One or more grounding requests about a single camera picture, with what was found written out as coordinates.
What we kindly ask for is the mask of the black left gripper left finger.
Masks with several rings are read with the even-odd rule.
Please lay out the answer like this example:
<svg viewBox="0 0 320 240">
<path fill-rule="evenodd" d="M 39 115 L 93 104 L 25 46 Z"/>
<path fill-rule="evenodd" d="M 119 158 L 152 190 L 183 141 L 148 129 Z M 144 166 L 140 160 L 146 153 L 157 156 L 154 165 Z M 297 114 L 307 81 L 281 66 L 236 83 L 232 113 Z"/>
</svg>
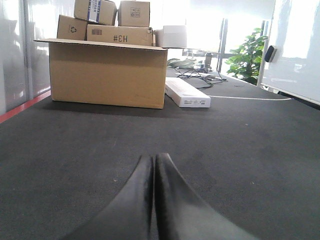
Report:
<svg viewBox="0 0 320 240">
<path fill-rule="evenodd" d="M 114 199 L 64 240 L 149 240 L 153 208 L 153 158 L 140 156 Z"/>
</svg>

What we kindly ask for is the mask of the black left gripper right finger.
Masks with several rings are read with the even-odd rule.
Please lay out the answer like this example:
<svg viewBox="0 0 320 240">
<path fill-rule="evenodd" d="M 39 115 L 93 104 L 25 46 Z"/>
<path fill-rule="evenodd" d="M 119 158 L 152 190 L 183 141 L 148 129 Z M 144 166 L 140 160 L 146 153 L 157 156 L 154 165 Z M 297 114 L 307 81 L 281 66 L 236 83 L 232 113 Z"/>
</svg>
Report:
<svg viewBox="0 0 320 240">
<path fill-rule="evenodd" d="M 254 240 L 207 204 L 185 181 L 168 153 L 155 158 L 154 203 L 161 240 Z"/>
</svg>

